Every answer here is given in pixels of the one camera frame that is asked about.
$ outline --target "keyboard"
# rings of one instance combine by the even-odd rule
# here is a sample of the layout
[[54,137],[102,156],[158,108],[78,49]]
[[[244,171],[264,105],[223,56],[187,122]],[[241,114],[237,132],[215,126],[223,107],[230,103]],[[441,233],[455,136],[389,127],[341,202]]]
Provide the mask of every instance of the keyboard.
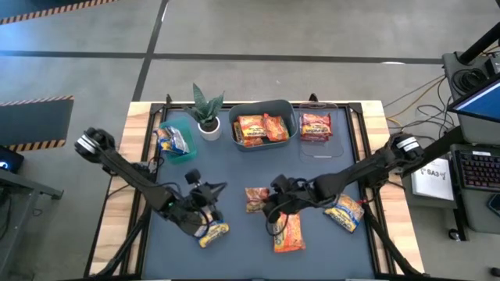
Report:
[[454,156],[464,188],[500,192],[499,150],[470,147],[454,151]]

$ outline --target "potted plant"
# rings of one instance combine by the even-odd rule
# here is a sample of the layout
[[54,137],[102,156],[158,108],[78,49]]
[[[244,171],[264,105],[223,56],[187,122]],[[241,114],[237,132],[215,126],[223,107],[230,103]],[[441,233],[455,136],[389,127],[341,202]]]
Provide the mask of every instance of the potted plant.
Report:
[[217,114],[220,108],[222,108],[224,93],[207,102],[202,90],[193,83],[193,96],[195,98],[195,106],[189,108],[184,105],[184,111],[198,122],[198,129],[204,139],[208,141],[218,139],[222,130],[220,129],[220,120]]

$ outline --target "gray bin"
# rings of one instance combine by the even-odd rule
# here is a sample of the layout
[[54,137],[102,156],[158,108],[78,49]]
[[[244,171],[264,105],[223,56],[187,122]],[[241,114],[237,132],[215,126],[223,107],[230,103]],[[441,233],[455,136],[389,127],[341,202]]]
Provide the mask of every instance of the gray bin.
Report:
[[270,116],[281,116],[281,118],[283,118],[285,126],[288,129],[290,138],[286,141],[280,142],[272,142],[264,139],[263,145],[246,148],[242,144],[239,144],[234,139],[234,135],[231,134],[231,138],[237,149],[239,149],[240,151],[259,151],[268,148],[280,148],[287,145],[292,137],[297,134],[297,121],[294,114],[294,108],[293,106],[291,106],[290,102],[285,100],[261,101],[251,104],[236,105],[229,111],[230,127],[232,128],[233,123],[238,120],[238,116],[263,115],[264,113],[267,113]]

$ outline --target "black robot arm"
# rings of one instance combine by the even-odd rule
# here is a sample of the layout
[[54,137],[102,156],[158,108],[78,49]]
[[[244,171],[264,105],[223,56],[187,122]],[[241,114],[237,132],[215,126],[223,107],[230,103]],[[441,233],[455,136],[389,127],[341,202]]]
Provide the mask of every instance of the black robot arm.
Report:
[[[423,149],[415,137],[407,133],[396,133],[391,135],[388,142],[373,155],[339,173],[323,174],[311,180],[279,175],[271,183],[275,193],[267,199],[263,209],[264,215],[268,223],[275,223],[281,212],[290,215],[308,207],[333,206],[348,184],[358,181],[363,187],[377,190],[387,182],[388,173],[392,169],[415,164],[422,161],[422,158]],[[365,219],[382,239],[402,271],[406,275],[421,275],[403,258],[371,212],[369,205],[364,204],[363,208]]]
[[122,177],[137,188],[153,211],[174,222],[188,235],[199,234],[202,227],[208,230],[207,213],[214,220],[222,219],[215,203],[225,183],[201,183],[198,170],[192,170],[186,174],[186,180],[194,188],[184,197],[171,184],[155,184],[146,179],[116,151],[113,136],[100,129],[86,130],[75,143],[75,148],[89,162],[102,164],[106,172]]

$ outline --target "gray floor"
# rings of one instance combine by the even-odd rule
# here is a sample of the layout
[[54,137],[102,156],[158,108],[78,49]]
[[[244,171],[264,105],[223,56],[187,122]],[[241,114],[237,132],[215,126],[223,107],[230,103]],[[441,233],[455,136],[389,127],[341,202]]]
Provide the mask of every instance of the gray floor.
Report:
[[[146,52],[160,2],[120,0],[0,26],[0,51]],[[493,0],[171,0],[155,52],[436,59],[466,48],[499,15]],[[35,280],[83,274],[109,178],[81,159],[72,143],[88,126],[105,128],[119,140],[142,62],[0,57],[0,101],[76,97],[68,145],[24,153],[25,176],[66,192],[60,202],[41,202],[44,214],[30,224],[17,272],[36,272]],[[315,92],[320,99],[387,104],[441,74],[439,65],[155,59],[141,100],[163,100],[167,93],[174,100],[191,100],[196,82],[208,96],[226,91],[227,100],[296,100]],[[441,91],[448,98],[446,84]],[[386,113],[401,111],[417,96]],[[417,104],[440,105],[436,91]],[[409,123],[422,115],[411,108],[397,118]],[[429,124],[409,132],[437,137],[438,130]],[[487,267],[500,266],[495,264],[499,236],[472,233],[470,242],[454,243],[443,226],[451,226],[449,213],[410,211],[426,272],[491,279]]]

